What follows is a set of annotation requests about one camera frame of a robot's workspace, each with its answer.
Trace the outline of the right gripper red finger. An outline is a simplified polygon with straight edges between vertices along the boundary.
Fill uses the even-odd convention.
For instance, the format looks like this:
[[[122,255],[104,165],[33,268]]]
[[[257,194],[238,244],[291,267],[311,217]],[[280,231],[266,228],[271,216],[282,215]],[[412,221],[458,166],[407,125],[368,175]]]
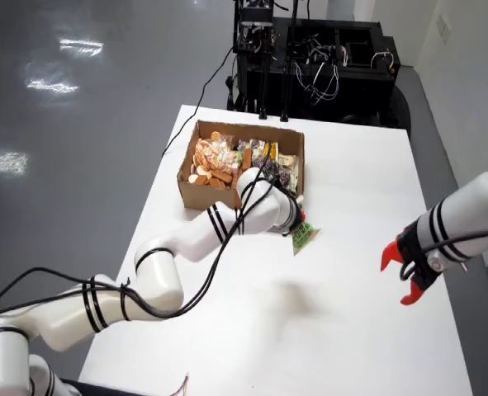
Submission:
[[[410,282],[410,292],[401,298],[400,303],[404,306],[416,303],[424,294],[424,291],[412,280]]]
[[[389,243],[381,254],[381,271],[384,271],[390,262],[401,263],[401,253],[397,241]]]

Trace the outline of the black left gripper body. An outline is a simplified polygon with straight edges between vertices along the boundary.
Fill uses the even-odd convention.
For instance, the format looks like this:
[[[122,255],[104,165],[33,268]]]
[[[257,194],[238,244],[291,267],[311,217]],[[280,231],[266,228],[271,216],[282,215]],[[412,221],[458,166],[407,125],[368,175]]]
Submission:
[[[305,197],[299,195],[296,198],[292,196],[288,197],[290,201],[290,214],[288,215],[287,222],[281,226],[281,235],[287,237],[290,233],[293,233],[305,220],[302,220],[301,212],[302,204]]]

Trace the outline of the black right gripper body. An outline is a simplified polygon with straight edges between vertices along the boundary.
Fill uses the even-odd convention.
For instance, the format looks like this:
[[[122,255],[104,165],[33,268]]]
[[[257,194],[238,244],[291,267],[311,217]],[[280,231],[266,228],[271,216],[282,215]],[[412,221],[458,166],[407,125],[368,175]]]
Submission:
[[[424,252],[429,243],[438,242],[428,225],[408,225],[397,237],[397,247],[404,261],[400,279],[410,280],[411,286],[426,291],[444,271],[444,257],[438,250]]]

